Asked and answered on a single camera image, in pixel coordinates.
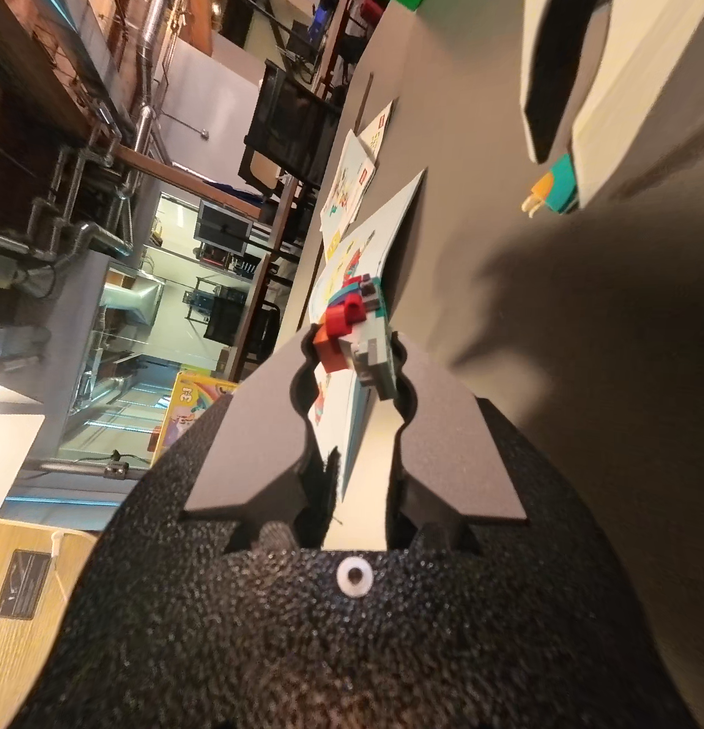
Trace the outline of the black office chair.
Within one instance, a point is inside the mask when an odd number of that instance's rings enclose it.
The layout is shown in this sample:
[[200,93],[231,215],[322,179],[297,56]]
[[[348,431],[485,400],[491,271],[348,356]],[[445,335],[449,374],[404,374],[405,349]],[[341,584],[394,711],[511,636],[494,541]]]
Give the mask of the black office chair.
[[271,60],[244,143],[302,184],[319,189],[342,110],[316,96]]

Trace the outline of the closed booklet with yellow label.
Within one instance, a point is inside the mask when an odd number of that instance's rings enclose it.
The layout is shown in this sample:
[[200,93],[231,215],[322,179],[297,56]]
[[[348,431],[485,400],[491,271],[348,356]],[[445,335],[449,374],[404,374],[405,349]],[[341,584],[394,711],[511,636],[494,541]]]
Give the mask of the closed booklet with yellow label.
[[375,161],[357,135],[349,131],[331,191],[320,212],[320,232],[326,261],[334,254],[353,221],[375,171]]

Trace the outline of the orange red toy brick model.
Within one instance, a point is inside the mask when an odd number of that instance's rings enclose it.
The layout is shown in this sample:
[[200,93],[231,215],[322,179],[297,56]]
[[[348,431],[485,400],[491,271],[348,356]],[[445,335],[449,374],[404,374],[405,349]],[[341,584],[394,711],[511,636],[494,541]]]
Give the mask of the orange red toy brick model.
[[323,312],[313,347],[321,368],[332,376],[354,371],[380,400],[397,395],[392,331],[379,277],[351,278]]

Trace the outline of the small folded paper leaflet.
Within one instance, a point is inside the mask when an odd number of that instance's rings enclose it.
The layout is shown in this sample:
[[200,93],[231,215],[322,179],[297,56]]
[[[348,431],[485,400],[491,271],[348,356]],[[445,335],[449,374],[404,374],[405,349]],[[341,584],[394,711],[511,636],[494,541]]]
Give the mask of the small folded paper leaflet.
[[370,123],[368,123],[365,129],[357,135],[358,141],[361,143],[365,149],[365,153],[373,163],[376,163],[381,151],[384,134],[389,125],[391,116],[395,111],[396,102],[397,99],[390,101],[390,103],[386,105]]

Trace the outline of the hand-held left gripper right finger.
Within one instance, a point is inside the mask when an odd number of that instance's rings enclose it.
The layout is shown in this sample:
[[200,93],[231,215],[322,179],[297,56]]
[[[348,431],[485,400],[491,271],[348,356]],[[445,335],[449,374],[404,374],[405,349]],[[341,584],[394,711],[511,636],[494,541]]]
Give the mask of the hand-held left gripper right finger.
[[393,334],[402,417],[387,495],[390,524],[524,524],[524,506],[473,392]]

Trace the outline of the silver ventilation duct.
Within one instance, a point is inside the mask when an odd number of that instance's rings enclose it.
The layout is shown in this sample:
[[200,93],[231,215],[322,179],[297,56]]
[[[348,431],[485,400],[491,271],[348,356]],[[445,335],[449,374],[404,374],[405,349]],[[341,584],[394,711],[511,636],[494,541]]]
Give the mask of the silver ventilation duct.
[[136,129],[133,151],[145,155],[154,122],[153,77],[154,52],[162,44],[161,31],[172,2],[149,1],[143,15],[135,50],[136,84],[132,112]]

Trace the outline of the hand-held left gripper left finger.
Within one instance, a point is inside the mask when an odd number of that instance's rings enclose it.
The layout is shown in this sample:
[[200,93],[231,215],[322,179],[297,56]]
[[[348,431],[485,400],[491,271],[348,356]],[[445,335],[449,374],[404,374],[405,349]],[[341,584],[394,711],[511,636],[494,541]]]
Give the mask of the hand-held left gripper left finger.
[[239,385],[185,503],[186,515],[331,519],[336,486],[309,419],[318,396],[316,333],[299,330]]

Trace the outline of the black wall plaque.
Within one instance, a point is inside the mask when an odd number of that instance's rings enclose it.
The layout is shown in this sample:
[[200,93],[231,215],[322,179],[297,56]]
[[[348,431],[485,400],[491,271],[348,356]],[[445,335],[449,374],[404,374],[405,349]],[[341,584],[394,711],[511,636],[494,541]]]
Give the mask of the black wall plaque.
[[12,552],[0,589],[0,619],[34,619],[51,562],[50,552]]

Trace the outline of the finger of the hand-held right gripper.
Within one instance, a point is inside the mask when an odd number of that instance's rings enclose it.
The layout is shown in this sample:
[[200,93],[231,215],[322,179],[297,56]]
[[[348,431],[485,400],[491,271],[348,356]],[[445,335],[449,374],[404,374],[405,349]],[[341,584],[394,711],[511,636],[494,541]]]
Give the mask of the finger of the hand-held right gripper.
[[572,129],[579,197],[634,197],[704,159],[704,1],[617,1]]
[[520,112],[533,163],[550,158],[562,128],[571,134],[600,70],[611,6],[607,1],[524,2]]

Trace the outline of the open pale blue instruction booklet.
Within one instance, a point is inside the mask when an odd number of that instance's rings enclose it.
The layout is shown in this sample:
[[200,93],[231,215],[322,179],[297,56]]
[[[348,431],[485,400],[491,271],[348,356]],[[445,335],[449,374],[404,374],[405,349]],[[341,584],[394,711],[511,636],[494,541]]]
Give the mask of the open pale blue instruction booklet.
[[[387,256],[425,174],[426,170],[421,170],[365,222],[343,237],[311,289],[308,304],[311,323],[319,324],[331,297],[351,278],[368,274],[379,277],[382,286]],[[333,453],[339,458],[336,488],[338,497],[343,499],[360,447],[369,397],[375,389],[363,387],[354,371],[343,370],[328,376],[319,363],[315,377],[319,394],[309,417],[323,460],[328,462]]]

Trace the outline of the small teal orange brick piece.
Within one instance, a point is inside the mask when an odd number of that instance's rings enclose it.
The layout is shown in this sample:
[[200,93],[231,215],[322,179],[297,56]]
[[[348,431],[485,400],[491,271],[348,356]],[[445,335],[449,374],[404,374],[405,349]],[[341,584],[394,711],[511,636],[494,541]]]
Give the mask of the small teal orange brick piece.
[[564,215],[578,204],[578,186],[573,159],[569,152],[560,156],[553,166],[532,186],[521,204],[521,211],[532,218],[540,209]]

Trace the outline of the grey computer monitor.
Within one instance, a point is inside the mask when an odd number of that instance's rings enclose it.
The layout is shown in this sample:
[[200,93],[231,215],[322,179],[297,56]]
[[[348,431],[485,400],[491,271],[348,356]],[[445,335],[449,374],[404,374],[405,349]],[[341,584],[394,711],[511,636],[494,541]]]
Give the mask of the grey computer monitor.
[[243,256],[253,232],[253,221],[218,205],[201,200],[194,239]]

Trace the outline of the colourful toy set box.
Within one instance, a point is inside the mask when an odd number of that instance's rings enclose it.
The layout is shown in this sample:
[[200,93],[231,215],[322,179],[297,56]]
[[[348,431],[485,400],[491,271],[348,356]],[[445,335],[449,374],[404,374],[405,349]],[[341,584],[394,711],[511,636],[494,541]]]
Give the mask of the colourful toy set box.
[[182,370],[177,374],[169,396],[162,425],[150,439],[153,446],[151,465],[171,447],[210,407],[226,394],[234,394],[238,385],[227,380]]

